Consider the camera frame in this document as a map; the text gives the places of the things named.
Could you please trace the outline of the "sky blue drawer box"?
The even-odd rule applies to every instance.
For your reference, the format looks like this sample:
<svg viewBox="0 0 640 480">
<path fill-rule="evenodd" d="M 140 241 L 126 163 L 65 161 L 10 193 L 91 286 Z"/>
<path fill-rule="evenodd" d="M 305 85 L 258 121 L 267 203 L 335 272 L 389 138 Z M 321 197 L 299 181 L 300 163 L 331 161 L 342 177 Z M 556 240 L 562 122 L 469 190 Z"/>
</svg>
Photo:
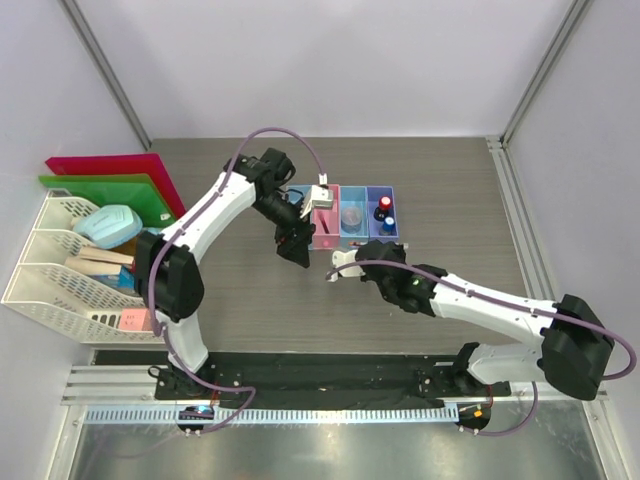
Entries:
<svg viewBox="0 0 640 480">
<path fill-rule="evenodd" d="M 310 189 L 310 185 L 289 185 L 284 189 L 284 198 L 293 205 L 302 205 Z"/>
</svg>

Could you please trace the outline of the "blue glue bottle grey cap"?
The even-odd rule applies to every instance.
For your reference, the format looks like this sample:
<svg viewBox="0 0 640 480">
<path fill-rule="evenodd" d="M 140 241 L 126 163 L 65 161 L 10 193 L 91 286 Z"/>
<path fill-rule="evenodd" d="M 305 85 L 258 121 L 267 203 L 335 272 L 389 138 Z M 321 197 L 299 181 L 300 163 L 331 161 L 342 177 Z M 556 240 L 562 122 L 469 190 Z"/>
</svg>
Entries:
<svg viewBox="0 0 640 480">
<path fill-rule="evenodd" d="M 396 235 L 396 222 L 392 216 L 387 216 L 381 223 L 380 234 L 385 236 Z"/>
</svg>

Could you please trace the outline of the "red black stamp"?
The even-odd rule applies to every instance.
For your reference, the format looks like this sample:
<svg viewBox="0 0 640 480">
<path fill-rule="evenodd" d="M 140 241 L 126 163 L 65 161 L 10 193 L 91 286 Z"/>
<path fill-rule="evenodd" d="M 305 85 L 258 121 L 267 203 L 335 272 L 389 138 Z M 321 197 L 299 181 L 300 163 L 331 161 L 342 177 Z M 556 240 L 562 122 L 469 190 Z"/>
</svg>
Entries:
<svg viewBox="0 0 640 480">
<path fill-rule="evenodd" d="M 374 210 L 374 218 L 382 222 L 387 216 L 390 215 L 391 209 L 393 206 L 393 202 L 390 196 L 381 196 L 378 200 L 378 205 Z"/>
</svg>

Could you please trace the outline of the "light blue drawer box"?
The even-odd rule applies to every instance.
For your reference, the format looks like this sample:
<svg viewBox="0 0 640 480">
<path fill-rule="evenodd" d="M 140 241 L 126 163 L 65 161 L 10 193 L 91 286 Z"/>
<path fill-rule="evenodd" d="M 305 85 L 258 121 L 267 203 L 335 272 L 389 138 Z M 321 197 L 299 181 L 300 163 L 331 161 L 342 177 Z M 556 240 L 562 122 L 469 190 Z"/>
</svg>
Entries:
<svg viewBox="0 0 640 480">
<path fill-rule="evenodd" d="M 350 248 L 369 238 L 366 188 L 341 186 L 339 193 L 340 242 L 342 247 Z"/>
</svg>

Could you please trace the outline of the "pink drawer box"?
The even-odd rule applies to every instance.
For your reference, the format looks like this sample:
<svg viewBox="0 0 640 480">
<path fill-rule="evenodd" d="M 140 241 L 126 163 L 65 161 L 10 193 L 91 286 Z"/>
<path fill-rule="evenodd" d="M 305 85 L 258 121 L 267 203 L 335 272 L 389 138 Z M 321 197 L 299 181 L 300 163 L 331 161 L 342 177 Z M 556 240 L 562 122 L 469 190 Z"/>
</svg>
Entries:
<svg viewBox="0 0 640 480">
<path fill-rule="evenodd" d="M 314 209 L 312 223 L 316 226 L 312 236 L 312 250 L 332 250 L 340 245 L 340 214 L 339 214 L 339 186 L 330 184 L 329 190 L 333 194 L 330 209 Z"/>
</svg>

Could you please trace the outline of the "clear red pen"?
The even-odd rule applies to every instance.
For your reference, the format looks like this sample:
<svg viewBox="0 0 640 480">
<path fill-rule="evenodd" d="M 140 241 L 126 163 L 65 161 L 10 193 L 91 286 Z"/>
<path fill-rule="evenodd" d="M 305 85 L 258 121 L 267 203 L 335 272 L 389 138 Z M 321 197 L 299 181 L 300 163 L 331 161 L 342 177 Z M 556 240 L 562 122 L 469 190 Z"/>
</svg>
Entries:
<svg viewBox="0 0 640 480">
<path fill-rule="evenodd" d="M 389 242 L 386 242 L 386 241 L 379 241 L 379 240 L 376 240 L 376 241 L 378 241 L 379 243 L 394 243 L 394 244 L 396 244 L 396 245 L 400 245 L 400 246 L 401 246 L 402 248 L 404 248 L 405 250 L 407 250 L 407 249 L 409 248 L 409 244 L 408 244 L 408 243 L 397 243 L 397 242 L 390 242 L 390 241 L 389 241 Z M 360 242 L 360 241 L 349 241 L 349 242 L 347 243 L 347 246 L 348 246 L 349 248 L 361 248 L 361 247 L 363 247 L 363 246 L 365 246 L 365 245 L 368 245 L 368 244 L 370 244 L 370 243 L 372 243 L 372 242 L 373 242 L 373 241 L 371 241 L 371 240 L 370 240 L 370 241 L 366 241 L 366 242 Z"/>
</svg>

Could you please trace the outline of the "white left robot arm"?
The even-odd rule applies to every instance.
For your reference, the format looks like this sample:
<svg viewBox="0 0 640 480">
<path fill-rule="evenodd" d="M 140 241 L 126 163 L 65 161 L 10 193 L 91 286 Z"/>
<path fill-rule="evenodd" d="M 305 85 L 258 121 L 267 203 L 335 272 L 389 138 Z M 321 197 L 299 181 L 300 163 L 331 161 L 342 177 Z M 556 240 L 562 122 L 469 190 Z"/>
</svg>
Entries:
<svg viewBox="0 0 640 480">
<path fill-rule="evenodd" d="M 253 208 L 275 226 L 276 253 L 302 268 L 310 265 L 315 227 L 301 202 L 286 200 L 283 186 L 296 169 L 287 155 L 269 148 L 259 157 L 228 161 L 211 189 L 178 221 L 142 234 L 134 257 L 135 290 L 151 316 L 154 334 L 169 351 L 158 384 L 180 398 L 200 399 L 213 385 L 210 356 L 197 311 L 205 288 L 200 262 L 226 227 Z"/>
</svg>

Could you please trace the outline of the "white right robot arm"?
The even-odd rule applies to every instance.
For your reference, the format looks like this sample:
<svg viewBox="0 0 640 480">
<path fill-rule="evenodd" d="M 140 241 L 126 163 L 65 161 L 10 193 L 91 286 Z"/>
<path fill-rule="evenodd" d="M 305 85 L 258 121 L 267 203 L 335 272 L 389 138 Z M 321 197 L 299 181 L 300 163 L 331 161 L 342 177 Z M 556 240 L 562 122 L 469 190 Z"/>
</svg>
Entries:
<svg viewBox="0 0 640 480">
<path fill-rule="evenodd" d="M 363 280 L 401 310 L 466 321 L 514 339 L 512 345 L 464 345 L 451 371 L 460 393 L 472 395 L 496 382 L 545 380 L 575 399 L 596 397 L 615 342 L 582 298 L 526 299 L 428 264 L 407 270 L 404 248 L 393 242 L 371 241 L 354 258 Z"/>
</svg>

